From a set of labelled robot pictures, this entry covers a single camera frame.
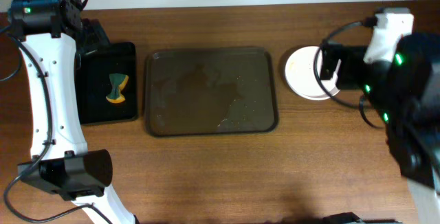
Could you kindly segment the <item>white plate top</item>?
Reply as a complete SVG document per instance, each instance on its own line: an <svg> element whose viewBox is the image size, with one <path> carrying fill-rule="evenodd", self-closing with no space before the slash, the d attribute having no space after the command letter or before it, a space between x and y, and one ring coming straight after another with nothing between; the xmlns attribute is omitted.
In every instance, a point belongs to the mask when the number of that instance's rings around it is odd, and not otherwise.
<svg viewBox="0 0 440 224"><path fill-rule="evenodd" d="M314 58L318 46L306 46L293 52L285 64L284 75L291 90L298 96L314 101L330 97L320 88L314 76Z"/></svg>

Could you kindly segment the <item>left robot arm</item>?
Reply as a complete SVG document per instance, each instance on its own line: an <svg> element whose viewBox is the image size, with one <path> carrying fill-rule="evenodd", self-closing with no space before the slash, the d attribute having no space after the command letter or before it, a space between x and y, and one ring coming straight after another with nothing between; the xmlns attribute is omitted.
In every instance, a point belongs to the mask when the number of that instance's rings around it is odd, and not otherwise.
<svg viewBox="0 0 440 224"><path fill-rule="evenodd" d="M3 200L18 218L37 222L9 199L21 181L75 204L53 219L84 210L94 223L137 223L111 184L109 152L89 151L81 129L74 84L81 10L77 0L13 0L8 10L8 36L27 65L34 134L31 160L17 166L18 175L6 186Z"/></svg>

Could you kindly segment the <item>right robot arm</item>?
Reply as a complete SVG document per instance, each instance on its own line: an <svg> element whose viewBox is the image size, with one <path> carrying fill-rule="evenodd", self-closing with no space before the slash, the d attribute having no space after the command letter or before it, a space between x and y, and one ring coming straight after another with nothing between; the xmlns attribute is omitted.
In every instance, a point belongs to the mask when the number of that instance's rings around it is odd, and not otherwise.
<svg viewBox="0 0 440 224"><path fill-rule="evenodd" d="M391 52L366 63L365 46L322 43L323 72L341 62L344 82L363 94L384 122L386 143L417 206L421 223L439 222L439 35L403 36Z"/></svg>

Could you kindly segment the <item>yellow green sponge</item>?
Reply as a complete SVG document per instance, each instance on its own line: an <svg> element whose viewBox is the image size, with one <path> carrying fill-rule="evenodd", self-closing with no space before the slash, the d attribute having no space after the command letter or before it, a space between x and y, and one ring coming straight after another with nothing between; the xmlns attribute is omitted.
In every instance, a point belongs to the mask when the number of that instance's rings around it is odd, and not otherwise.
<svg viewBox="0 0 440 224"><path fill-rule="evenodd" d="M114 73L109 75L111 93L106 96L108 102L119 104L125 101L122 90L126 87L129 77L125 74Z"/></svg>

